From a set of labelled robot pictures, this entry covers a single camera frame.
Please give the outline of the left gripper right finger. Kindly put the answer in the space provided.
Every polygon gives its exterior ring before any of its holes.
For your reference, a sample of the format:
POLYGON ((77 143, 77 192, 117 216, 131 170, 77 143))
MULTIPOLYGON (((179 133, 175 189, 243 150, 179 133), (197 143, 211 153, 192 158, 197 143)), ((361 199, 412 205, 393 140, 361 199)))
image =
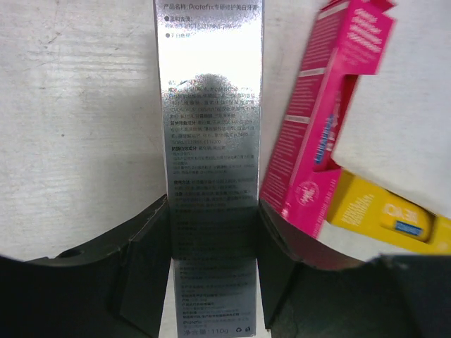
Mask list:
POLYGON ((273 337, 449 337, 450 257, 364 263, 259 204, 259 280, 273 337))

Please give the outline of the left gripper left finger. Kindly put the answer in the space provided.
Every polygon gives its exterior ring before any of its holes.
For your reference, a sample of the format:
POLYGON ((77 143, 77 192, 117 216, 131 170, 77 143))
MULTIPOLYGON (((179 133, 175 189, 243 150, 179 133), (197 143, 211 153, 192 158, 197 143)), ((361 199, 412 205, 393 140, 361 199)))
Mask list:
POLYGON ((1 258, 2 337, 157 337, 171 264, 165 196, 55 258, 1 258))

